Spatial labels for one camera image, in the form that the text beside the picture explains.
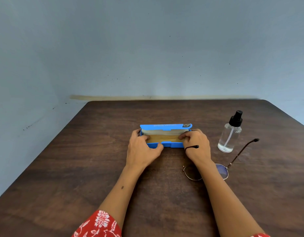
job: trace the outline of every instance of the eyeglasses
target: eyeglasses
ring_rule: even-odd
[[[216,164],[215,166],[218,169],[219,174],[221,175],[221,177],[223,179],[227,179],[229,177],[229,171],[228,169],[231,167],[231,165],[233,164],[233,162],[236,160],[236,158],[242,153],[242,151],[252,142],[258,142],[259,139],[253,139],[251,140],[249,143],[247,143],[242,150],[237,154],[237,156],[233,159],[233,161],[227,166],[225,167],[224,165],[221,164]],[[189,146],[185,148],[185,151],[187,148],[199,148],[198,145],[195,146]],[[200,173],[198,172],[197,168],[195,165],[188,165],[188,166],[183,166],[183,172],[185,173],[185,175],[187,176],[188,179],[190,180],[194,180],[194,181],[198,181],[201,180],[202,177],[200,175]]]

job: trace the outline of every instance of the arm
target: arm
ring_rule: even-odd
[[[194,162],[206,185],[220,236],[249,237],[264,233],[220,176],[215,163],[211,160],[206,135],[196,129],[185,132],[179,138],[185,138],[184,147],[199,145],[197,149],[186,149],[186,155]]]
[[[72,237],[106,236],[107,232],[120,236],[124,224],[127,207],[143,170],[160,156],[163,145],[158,144],[156,149],[150,149],[146,144],[147,135],[138,136],[140,129],[132,132],[126,166],[117,183],[107,195],[98,210],[82,223]]]

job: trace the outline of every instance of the spray bottle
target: spray bottle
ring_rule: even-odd
[[[233,151],[236,141],[242,131],[242,128],[240,127],[243,121],[241,118],[242,113],[242,111],[236,111],[235,115],[230,118],[229,123],[225,124],[218,143],[218,148],[222,152],[230,153]]]

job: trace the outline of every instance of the wood grain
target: wood grain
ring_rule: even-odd
[[[223,126],[243,111],[232,153],[218,150]],[[227,165],[226,182],[273,236],[304,236],[304,126],[264,100],[89,102],[0,197],[0,236],[70,236],[95,211],[126,162],[140,124],[192,123]],[[206,188],[186,178],[183,149],[165,148],[140,177],[123,236],[218,236]]]

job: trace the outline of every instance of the forearm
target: forearm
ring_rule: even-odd
[[[249,237],[263,233],[250,213],[220,176],[215,164],[198,164],[221,237]]]
[[[140,168],[130,168],[126,166],[113,189],[99,206],[99,210],[111,215],[120,228],[122,228],[124,224],[132,192],[142,171]]]

